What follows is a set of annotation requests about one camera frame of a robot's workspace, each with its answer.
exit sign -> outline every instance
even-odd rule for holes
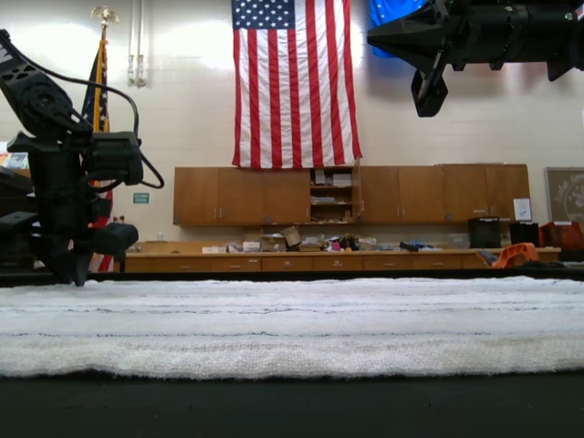
[[[149,193],[135,193],[134,194],[134,203],[150,203],[150,194]]]

drawer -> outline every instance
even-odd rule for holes
[[[557,262],[559,253],[544,253],[539,255],[539,261],[543,263]]]
[[[478,255],[472,254],[463,256],[463,269],[490,269],[490,266]]]
[[[366,255],[363,257],[363,269],[366,271],[392,271],[412,268],[412,258],[408,255]]]
[[[260,272],[260,257],[222,257],[211,261],[213,272]]]
[[[264,257],[262,270],[266,272],[311,271],[311,257]]]
[[[358,255],[326,255],[313,257],[312,268],[315,271],[361,271],[361,257]]]
[[[460,255],[414,255],[414,269],[461,269],[463,258]]]
[[[211,272],[211,261],[200,257],[127,258],[126,272]]]

white towel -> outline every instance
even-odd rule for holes
[[[0,289],[0,374],[442,376],[584,367],[566,280],[89,282]]]

orange object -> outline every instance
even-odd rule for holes
[[[542,246],[562,249],[584,249],[584,236],[578,222],[556,224],[550,222],[539,227],[539,241]]]
[[[476,253],[477,256],[484,259],[488,265],[495,269],[503,269],[506,267],[514,267],[515,259],[523,256],[527,262],[538,262],[539,254],[536,246],[533,244],[517,244],[505,248],[501,255],[496,258],[496,255],[487,252]]]

white wall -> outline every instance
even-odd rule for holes
[[[125,214],[141,239],[229,239],[235,229],[182,230],[172,225],[173,169],[228,166],[234,148],[235,75],[228,0],[147,0],[149,85],[126,86],[130,0],[109,0],[121,24],[109,31],[110,84],[127,90],[141,110],[143,149],[167,186],[151,192],[150,205],[132,205],[134,192],[119,188],[115,214]],[[353,3],[353,57],[363,164],[516,162],[529,166],[535,219],[548,219],[543,169],[584,165],[584,74],[572,71],[554,84],[545,65],[507,65],[501,72],[470,66],[445,74],[450,94],[433,119],[418,119],[410,95],[412,69],[399,59],[380,59],[365,43],[366,0]],[[0,28],[47,67],[86,78],[99,41],[99,22],[89,18],[94,0],[24,3],[0,0]],[[78,108],[82,87],[65,88]],[[129,130],[131,114],[111,99],[113,130]],[[18,121],[0,100],[0,141]],[[374,230],[395,235],[401,228]]]

